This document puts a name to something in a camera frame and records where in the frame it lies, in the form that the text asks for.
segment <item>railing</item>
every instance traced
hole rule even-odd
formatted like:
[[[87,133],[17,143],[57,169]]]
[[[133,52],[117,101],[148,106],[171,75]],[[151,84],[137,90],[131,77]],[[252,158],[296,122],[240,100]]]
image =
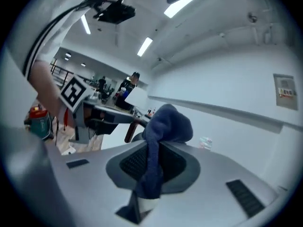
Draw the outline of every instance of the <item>railing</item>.
[[[51,73],[53,75],[53,79],[55,80],[55,83],[57,84],[57,86],[61,89],[74,75],[73,72],[63,69],[59,66],[55,66],[53,64],[50,64],[50,70]],[[78,77],[80,77],[81,79],[83,79],[83,81],[85,83],[87,83],[88,85],[90,84],[90,82],[92,82],[91,80],[84,78],[80,75],[77,75]]]

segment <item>person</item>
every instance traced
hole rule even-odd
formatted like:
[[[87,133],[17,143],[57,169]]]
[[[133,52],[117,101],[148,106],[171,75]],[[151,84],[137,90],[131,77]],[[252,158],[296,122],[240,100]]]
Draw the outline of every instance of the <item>person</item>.
[[[137,86],[139,78],[140,78],[140,73],[134,72],[132,74],[132,76],[130,77],[130,80],[125,79],[121,83],[121,85],[118,89],[118,97],[115,101],[115,106],[117,106],[123,110],[127,110],[127,111],[132,110],[133,106],[130,105],[129,103],[125,102],[125,99],[131,93],[131,91]]]
[[[100,93],[103,93],[104,85],[106,83],[105,77],[100,79],[98,82],[99,82],[99,87],[98,87],[97,91],[100,92]]]
[[[67,107],[60,100],[60,90],[55,84],[49,65],[58,52],[61,43],[67,35],[69,29],[75,24],[90,8],[78,9],[63,19],[50,31],[50,34],[45,39],[43,47],[36,57],[31,70],[29,68],[22,68],[28,51],[24,48],[30,48],[33,41],[38,37],[39,29],[44,28],[54,17],[57,17],[63,11],[72,6],[78,5],[85,0],[48,0],[53,1],[53,4],[48,4],[47,8],[41,6],[44,0],[33,0],[27,7],[27,13],[23,13],[18,19],[18,23],[8,38],[8,50],[12,54],[16,64],[20,66],[21,70],[27,71],[29,74],[28,81],[38,93],[37,100],[50,112],[51,115],[57,117],[59,122],[63,123],[64,115],[68,111]],[[24,33],[24,24],[36,24],[39,28],[31,29]],[[139,77],[132,77],[131,83],[125,83],[128,89],[134,88],[136,80]],[[84,118],[91,116],[91,109],[84,108]],[[71,127],[75,126],[72,113],[68,113],[67,124]]]

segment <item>sign on wall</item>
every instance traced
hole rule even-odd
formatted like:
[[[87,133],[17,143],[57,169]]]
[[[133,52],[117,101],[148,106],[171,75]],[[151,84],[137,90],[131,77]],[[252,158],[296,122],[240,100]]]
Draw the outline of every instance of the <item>sign on wall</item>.
[[[274,74],[276,86],[276,105],[298,110],[297,92],[294,77]]]

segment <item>black slot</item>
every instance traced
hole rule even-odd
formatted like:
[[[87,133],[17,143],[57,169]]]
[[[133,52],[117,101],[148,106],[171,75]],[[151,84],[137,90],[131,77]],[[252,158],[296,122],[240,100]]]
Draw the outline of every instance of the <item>black slot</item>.
[[[67,162],[66,165],[69,169],[72,169],[74,167],[78,167],[78,166],[82,166],[89,163],[88,160],[86,159],[81,159],[81,160],[76,160],[76,161],[71,161],[71,162]]]
[[[265,207],[241,180],[226,183],[238,203],[249,218],[261,212]]]

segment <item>blue towel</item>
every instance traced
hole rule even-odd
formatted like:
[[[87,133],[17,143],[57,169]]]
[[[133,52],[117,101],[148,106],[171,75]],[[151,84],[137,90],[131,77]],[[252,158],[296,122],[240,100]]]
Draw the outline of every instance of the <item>blue towel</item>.
[[[159,164],[159,141],[185,143],[193,138],[190,120],[170,104],[163,105],[147,124],[143,138],[148,145],[147,169],[135,192],[144,199],[158,199],[163,184]]]

